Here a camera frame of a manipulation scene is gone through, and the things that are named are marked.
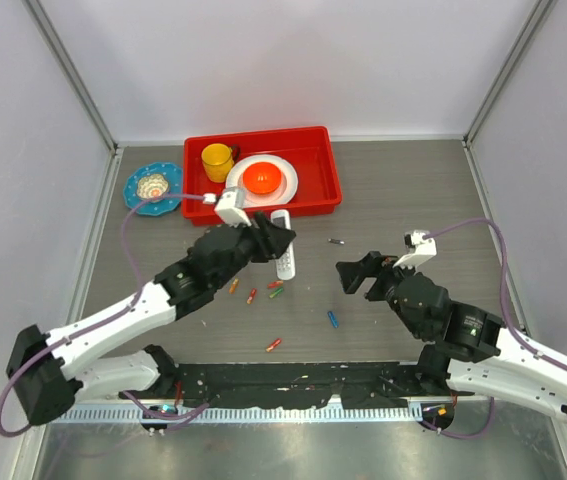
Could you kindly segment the white air conditioner remote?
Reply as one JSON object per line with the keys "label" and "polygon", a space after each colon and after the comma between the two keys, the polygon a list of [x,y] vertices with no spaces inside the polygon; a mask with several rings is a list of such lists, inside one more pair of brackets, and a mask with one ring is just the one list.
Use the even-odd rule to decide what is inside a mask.
{"label": "white air conditioner remote", "polygon": [[[271,222],[279,227],[291,229],[291,216],[288,210],[279,209],[271,213]],[[296,263],[293,244],[290,243],[283,255],[276,260],[276,273],[281,281],[290,281],[296,275]]]}

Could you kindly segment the blue battery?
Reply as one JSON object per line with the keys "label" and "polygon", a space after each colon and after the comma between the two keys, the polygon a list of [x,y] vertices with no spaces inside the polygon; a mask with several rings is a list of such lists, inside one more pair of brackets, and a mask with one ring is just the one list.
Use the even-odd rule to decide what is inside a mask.
{"label": "blue battery", "polygon": [[339,327],[339,323],[338,320],[335,316],[335,314],[332,311],[328,311],[327,312],[327,317],[332,325],[333,328],[338,328]]}

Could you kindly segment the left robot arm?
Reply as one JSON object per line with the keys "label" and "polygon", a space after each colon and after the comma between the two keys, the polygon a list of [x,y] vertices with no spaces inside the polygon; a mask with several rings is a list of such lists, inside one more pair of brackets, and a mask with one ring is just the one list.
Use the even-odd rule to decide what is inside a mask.
{"label": "left robot arm", "polygon": [[72,325],[47,333],[31,325],[16,337],[6,374],[30,427],[48,424],[91,390],[80,373],[116,347],[209,304],[249,263],[283,257],[296,236],[290,214],[244,211],[207,230],[187,255],[134,295]]}

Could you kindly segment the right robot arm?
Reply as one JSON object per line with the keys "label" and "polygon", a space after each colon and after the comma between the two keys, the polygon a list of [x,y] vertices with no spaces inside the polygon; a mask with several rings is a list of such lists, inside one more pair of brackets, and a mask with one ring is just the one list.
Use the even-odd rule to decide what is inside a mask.
{"label": "right robot arm", "polygon": [[424,342],[414,380],[420,391],[491,396],[567,424],[567,357],[509,330],[498,316],[453,300],[422,273],[371,251],[336,265],[342,289],[373,284],[368,301],[383,301]]}

